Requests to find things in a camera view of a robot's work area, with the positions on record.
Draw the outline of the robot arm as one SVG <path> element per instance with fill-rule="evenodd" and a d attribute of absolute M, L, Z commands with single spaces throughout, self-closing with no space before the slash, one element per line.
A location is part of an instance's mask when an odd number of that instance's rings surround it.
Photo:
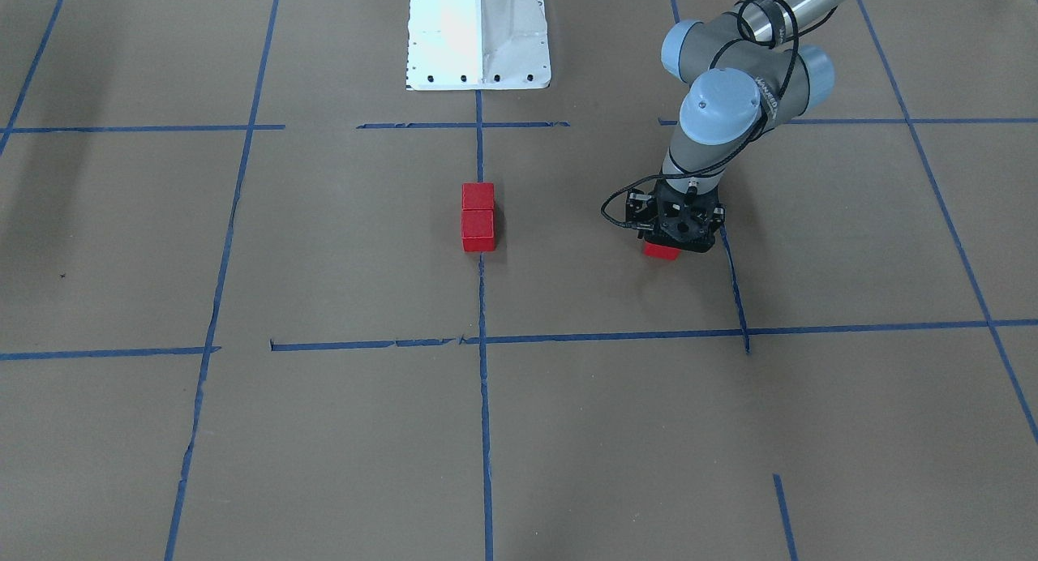
<path fill-rule="evenodd" d="M 661 45 L 661 65 L 683 84 L 677 124 L 658 173 L 625 187 L 625 217 L 650 257 L 705 253 L 723 228 L 718 196 L 738 154 L 834 92 L 834 60 L 802 36 L 846 0 L 739 0 L 703 22 L 682 20 Z"/>

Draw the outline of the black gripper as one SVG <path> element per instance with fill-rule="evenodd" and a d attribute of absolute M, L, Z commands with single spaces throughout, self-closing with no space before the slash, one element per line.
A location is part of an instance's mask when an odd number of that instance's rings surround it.
<path fill-rule="evenodd" d="M 657 181 L 652 191 L 626 193 L 625 221 L 638 237 L 654 246 L 707 253 L 723 226 L 723 204 L 718 188 L 700 193 L 696 188 L 678 191 L 667 181 Z"/>

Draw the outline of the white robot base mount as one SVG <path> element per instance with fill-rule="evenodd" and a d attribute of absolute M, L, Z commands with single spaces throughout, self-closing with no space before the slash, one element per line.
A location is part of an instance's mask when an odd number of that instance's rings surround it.
<path fill-rule="evenodd" d="M 545 0 L 409 0 L 407 27 L 410 91 L 550 85 Z"/>

